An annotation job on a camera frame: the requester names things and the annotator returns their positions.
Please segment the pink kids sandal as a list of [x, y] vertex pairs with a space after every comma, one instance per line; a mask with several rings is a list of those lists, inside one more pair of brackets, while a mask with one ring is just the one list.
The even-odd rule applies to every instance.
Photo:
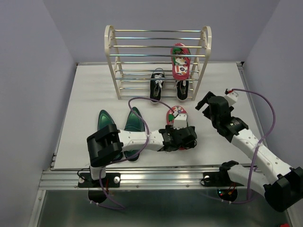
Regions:
[[171, 109], [168, 110], [167, 114], [166, 114], [166, 120], [167, 120], [167, 124], [166, 125], [172, 125], [173, 126], [173, 120], [174, 118], [178, 115], [178, 114], [187, 114], [186, 110], [179, 106], [173, 106]]
[[174, 47], [170, 50], [171, 55], [176, 55], [176, 57], [171, 57], [172, 62], [172, 76], [176, 80], [186, 80], [189, 78], [191, 57], [187, 57], [191, 52], [182, 43], [174, 44]]

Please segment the black sneaker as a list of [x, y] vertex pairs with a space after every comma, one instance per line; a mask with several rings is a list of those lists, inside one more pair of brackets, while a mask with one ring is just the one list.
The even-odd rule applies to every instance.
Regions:
[[156, 68], [151, 74], [150, 80], [150, 99], [153, 104], [161, 100], [161, 92], [164, 84], [165, 72], [162, 68]]
[[188, 97], [189, 81], [187, 80], [176, 81], [176, 88], [177, 88], [177, 99], [179, 101], [185, 101]]

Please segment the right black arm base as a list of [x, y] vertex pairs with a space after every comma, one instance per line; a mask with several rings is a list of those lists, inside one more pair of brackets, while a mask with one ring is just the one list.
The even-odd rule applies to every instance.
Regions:
[[218, 172], [204, 172], [200, 180], [200, 184], [204, 187], [215, 187], [217, 197], [221, 202], [229, 204], [241, 204], [237, 202], [238, 186], [243, 186], [240, 183], [232, 181], [226, 173]]

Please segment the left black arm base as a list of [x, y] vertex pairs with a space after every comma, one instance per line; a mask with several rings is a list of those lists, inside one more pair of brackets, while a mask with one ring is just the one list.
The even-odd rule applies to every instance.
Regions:
[[[101, 189], [99, 179], [93, 180], [91, 174], [88, 172], [77, 172], [78, 187], [88, 189], [88, 198], [95, 203], [103, 203], [107, 197]], [[120, 173], [106, 173], [105, 178], [102, 178], [102, 185], [106, 193], [109, 189], [120, 187], [121, 174]]]

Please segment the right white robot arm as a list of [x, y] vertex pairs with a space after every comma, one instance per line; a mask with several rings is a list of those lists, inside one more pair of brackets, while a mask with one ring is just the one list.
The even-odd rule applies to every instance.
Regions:
[[217, 172], [205, 173], [201, 184], [223, 187], [239, 183], [265, 198], [271, 208], [283, 212], [303, 198], [303, 169], [293, 168], [272, 153], [257, 139], [248, 125], [231, 112], [239, 95], [237, 89], [225, 91], [225, 96], [208, 92], [196, 109], [208, 105], [203, 114], [211, 120], [217, 132], [241, 150], [261, 172], [249, 170], [236, 161], [224, 162]]

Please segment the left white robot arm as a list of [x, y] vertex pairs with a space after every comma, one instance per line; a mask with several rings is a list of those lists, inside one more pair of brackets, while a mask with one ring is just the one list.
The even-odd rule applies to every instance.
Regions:
[[94, 186], [101, 186], [105, 182], [105, 166], [112, 163], [120, 152], [141, 149], [172, 152], [180, 147], [191, 149], [196, 146], [196, 139], [194, 126], [175, 129], [166, 125], [165, 129], [147, 134], [119, 130], [115, 124], [110, 124], [87, 137], [89, 181]]

